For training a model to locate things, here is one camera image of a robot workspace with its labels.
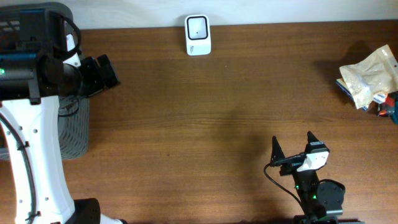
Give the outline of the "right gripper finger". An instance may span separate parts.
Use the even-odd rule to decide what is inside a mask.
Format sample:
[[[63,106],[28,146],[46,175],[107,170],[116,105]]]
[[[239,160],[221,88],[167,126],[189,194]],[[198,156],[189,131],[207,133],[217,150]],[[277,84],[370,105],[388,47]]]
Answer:
[[[270,165],[279,165],[281,161],[285,159],[282,148],[277,140],[276,136],[272,137],[272,152]]]
[[[318,140],[311,131],[307,132],[307,141],[307,152],[323,148],[323,141]]]

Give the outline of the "yellow wet wipes pack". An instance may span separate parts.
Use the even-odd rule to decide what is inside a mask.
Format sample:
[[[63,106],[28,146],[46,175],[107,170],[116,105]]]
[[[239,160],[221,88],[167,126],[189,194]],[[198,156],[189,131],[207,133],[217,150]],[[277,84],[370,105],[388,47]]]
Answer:
[[[338,85],[340,90],[343,91],[351,99],[351,101],[354,101],[353,96],[351,95],[350,91],[348,90],[348,87],[346,86],[346,83],[342,78],[337,79],[335,83]]]

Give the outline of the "black red snack packet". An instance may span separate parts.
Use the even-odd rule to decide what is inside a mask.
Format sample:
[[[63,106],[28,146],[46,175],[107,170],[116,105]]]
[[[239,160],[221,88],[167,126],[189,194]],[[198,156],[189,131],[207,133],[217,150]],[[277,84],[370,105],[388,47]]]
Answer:
[[[381,117],[390,117],[396,110],[396,94],[391,93],[387,96],[385,102],[379,104],[377,115]]]

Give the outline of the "blue mouthwash bottle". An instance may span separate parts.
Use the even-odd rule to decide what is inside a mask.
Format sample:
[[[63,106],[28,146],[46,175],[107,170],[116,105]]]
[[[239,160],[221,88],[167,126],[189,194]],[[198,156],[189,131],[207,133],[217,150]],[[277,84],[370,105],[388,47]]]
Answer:
[[[395,105],[394,112],[391,115],[391,120],[394,124],[398,124],[398,106]]]

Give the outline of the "brown cookie snack pouch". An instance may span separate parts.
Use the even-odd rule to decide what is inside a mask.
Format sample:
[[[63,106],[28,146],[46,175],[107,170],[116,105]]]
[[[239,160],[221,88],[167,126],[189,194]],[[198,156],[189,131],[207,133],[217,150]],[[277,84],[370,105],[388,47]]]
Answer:
[[[397,60],[388,45],[359,63],[340,67],[340,73],[357,109],[367,108],[377,92],[397,91]]]

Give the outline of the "orange tissue pack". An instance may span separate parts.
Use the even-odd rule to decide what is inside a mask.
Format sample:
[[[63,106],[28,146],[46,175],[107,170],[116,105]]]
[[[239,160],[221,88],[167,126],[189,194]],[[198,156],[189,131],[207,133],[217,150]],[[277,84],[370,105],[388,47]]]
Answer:
[[[387,93],[380,91],[373,95],[373,101],[376,102],[377,104],[383,104],[386,102],[387,97],[388,97]]]

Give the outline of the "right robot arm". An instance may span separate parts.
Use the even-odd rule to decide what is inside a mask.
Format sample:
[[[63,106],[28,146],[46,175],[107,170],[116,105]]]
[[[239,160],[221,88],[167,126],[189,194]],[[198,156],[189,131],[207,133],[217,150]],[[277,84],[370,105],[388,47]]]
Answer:
[[[293,223],[361,223],[360,220],[340,220],[343,214],[343,202],[346,188],[343,184],[331,180],[320,180],[317,171],[327,163],[330,150],[323,141],[312,132],[307,133],[305,150],[294,156],[286,157],[276,136],[272,137],[270,162],[264,167],[264,175],[276,186],[287,192],[298,202],[303,215],[293,217]],[[281,186],[267,173],[269,167],[278,167],[281,176],[291,175],[294,179],[296,194]]]

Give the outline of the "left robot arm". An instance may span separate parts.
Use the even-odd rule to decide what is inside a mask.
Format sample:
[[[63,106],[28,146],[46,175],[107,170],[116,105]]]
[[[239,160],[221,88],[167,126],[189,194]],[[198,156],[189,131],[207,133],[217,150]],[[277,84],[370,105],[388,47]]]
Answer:
[[[81,32],[60,2],[1,8],[1,127],[16,188],[16,223],[113,223],[95,198],[72,199],[58,135],[60,101],[119,85],[109,58],[82,57]]]

